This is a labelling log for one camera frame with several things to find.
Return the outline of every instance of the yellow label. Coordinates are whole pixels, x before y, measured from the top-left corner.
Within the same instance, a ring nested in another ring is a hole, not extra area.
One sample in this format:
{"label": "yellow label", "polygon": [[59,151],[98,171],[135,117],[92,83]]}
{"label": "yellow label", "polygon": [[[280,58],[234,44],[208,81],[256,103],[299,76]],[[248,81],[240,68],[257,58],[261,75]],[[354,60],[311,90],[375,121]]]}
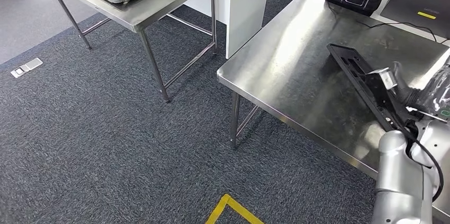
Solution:
{"label": "yellow label", "polygon": [[436,18],[436,16],[429,15],[428,13],[418,12],[417,14],[422,15],[422,16],[427,17],[427,18],[430,18],[430,19],[433,19],[433,20]]}
{"label": "yellow label", "polygon": [[230,195],[225,194],[211,212],[210,217],[206,221],[205,224],[215,224],[220,214],[225,209],[225,206],[231,207],[237,213],[239,213],[242,217],[244,217],[250,224],[264,224],[257,217],[255,217],[252,213],[250,213],[247,209],[245,209],[241,204],[236,202],[236,200],[232,199]]}

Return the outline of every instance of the white cabinet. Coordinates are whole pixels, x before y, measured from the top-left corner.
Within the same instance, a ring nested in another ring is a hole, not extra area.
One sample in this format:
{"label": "white cabinet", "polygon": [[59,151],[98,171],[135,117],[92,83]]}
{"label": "white cabinet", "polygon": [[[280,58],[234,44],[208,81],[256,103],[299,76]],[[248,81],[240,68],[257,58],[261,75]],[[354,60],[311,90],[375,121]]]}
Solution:
{"label": "white cabinet", "polygon": [[[227,25],[226,58],[237,52],[262,27],[266,0],[216,0],[217,18]],[[188,0],[185,5],[211,16],[211,0]]]}

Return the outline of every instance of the black cable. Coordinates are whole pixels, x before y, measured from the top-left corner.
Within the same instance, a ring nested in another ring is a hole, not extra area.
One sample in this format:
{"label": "black cable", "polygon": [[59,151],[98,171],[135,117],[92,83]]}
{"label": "black cable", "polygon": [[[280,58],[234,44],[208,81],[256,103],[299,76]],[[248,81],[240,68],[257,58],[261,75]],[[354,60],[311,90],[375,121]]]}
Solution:
{"label": "black cable", "polygon": [[395,25],[395,24],[411,25],[411,26],[416,27],[416,28],[428,30],[428,32],[430,32],[430,33],[433,35],[433,38],[434,38],[435,42],[437,42],[436,36],[435,36],[435,34],[433,33],[433,31],[432,31],[431,29],[429,29],[429,28],[427,28],[427,27],[417,26],[417,25],[414,25],[414,24],[412,24],[412,23],[410,23],[410,22],[380,23],[380,24],[373,25],[373,26],[369,26],[369,25],[365,24],[364,22],[360,22],[360,21],[356,21],[356,22],[361,23],[361,24],[367,26],[367,27],[370,28],[370,29],[371,29],[371,28],[375,28],[375,27],[379,27],[379,26],[383,26],[383,25]]}
{"label": "black cable", "polygon": [[[409,140],[414,142],[415,144],[417,144],[427,155],[428,157],[431,159],[431,161],[433,162],[433,164],[436,167],[436,170],[438,172],[439,175],[439,186],[437,188],[436,193],[433,196],[433,202],[440,196],[440,194],[442,193],[442,190],[444,189],[444,174],[442,173],[442,168],[440,167],[439,163],[437,162],[437,160],[435,159],[435,157],[433,157],[433,155],[427,150],[427,148],[425,148],[425,146],[423,146],[419,140],[417,140],[417,138],[415,136],[413,136],[411,134],[411,132],[409,132],[408,130],[406,130],[406,128],[403,126],[403,124],[401,122],[399,122],[399,120],[396,117],[396,114],[392,116],[394,122],[396,122],[399,125],[399,129],[400,131],[405,135],[405,137]],[[411,156],[411,152],[407,152],[406,153],[408,155],[408,157],[416,162],[417,164],[423,166],[423,167],[427,167],[421,163],[418,163],[417,161],[415,161],[412,156]]]}
{"label": "black cable", "polygon": [[326,3],[327,3],[327,5],[328,5],[328,8],[329,8],[329,9],[331,10],[331,12],[333,13],[334,19],[335,19],[335,20],[338,20],[338,15],[337,15],[336,11],[335,11],[333,8],[331,8],[329,1],[326,1]]}

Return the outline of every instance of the table leg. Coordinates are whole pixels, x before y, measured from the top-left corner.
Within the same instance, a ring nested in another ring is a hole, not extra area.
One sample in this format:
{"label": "table leg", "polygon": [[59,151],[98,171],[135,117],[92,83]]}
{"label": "table leg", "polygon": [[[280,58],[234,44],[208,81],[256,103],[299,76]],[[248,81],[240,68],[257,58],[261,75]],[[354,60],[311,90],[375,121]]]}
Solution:
{"label": "table leg", "polygon": [[147,53],[147,56],[150,60],[151,66],[153,68],[154,77],[157,81],[158,87],[162,94],[162,98],[163,98],[164,102],[168,103],[168,102],[170,102],[170,99],[169,99],[169,96],[167,95],[167,91],[166,91],[166,88],[164,87],[164,83],[162,82],[161,74],[159,73],[159,69],[156,64],[156,60],[154,59],[154,55],[153,55],[152,49],[150,48],[150,43],[149,43],[149,40],[147,39],[144,29],[139,30],[137,32],[137,34],[141,38],[142,44],[144,45],[144,48],[145,48],[145,52]]}
{"label": "table leg", "polygon": [[71,15],[69,9],[67,8],[66,4],[64,4],[63,0],[58,0],[59,4],[61,5],[61,7],[63,8],[64,12],[67,14],[67,17],[69,18],[69,20],[71,21],[73,27],[77,30],[78,35],[81,37],[81,39],[83,39],[84,43],[86,44],[86,47],[88,49],[92,49],[91,45],[89,44],[88,40],[86,39],[86,37],[84,36],[83,32],[81,31],[80,27],[78,27],[78,24],[76,24],[75,19],[73,18],[73,16]]}
{"label": "table leg", "polygon": [[233,104],[232,104],[232,114],[231,114],[231,148],[236,148],[236,137],[238,133],[238,118],[239,118],[239,104],[240,104],[240,95],[236,92],[233,92]]}
{"label": "table leg", "polygon": [[212,53],[217,53],[217,20],[216,20],[216,11],[215,11],[215,0],[211,0],[211,32],[212,32],[212,41],[214,42],[214,47],[212,49]]}

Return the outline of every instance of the carpet floor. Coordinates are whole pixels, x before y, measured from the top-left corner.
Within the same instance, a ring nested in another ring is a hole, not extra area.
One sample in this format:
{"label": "carpet floor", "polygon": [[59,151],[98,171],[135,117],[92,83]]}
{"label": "carpet floor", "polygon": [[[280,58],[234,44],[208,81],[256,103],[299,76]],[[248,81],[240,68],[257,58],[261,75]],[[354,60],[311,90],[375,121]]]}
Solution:
{"label": "carpet floor", "polygon": [[[267,0],[264,23],[290,1]],[[209,27],[185,6],[175,14]],[[375,181],[271,115],[230,149],[231,91],[215,76],[225,31],[170,104],[138,36],[114,22],[88,36],[92,51],[68,29],[0,65],[0,222],[204,223],[228,193],[265,223],[369,223]],[[166,81],[209,43],[170,18],[147,34]],[[44,64],[13,79],[34,57]],[[246,221],[227,207],[218,223]]]}

